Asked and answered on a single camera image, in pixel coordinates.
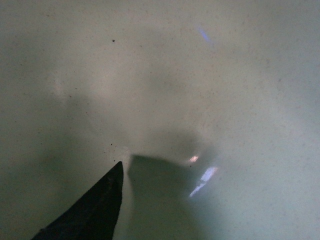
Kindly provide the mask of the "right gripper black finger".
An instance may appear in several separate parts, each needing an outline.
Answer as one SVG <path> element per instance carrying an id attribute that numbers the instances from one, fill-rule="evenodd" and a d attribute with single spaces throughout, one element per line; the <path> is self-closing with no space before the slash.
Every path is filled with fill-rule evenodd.
<path id="1" fill-rule="evenodd" d="M 111 240 L 119 218 L 124 181 L 119 161 L 34 240 Z"/>

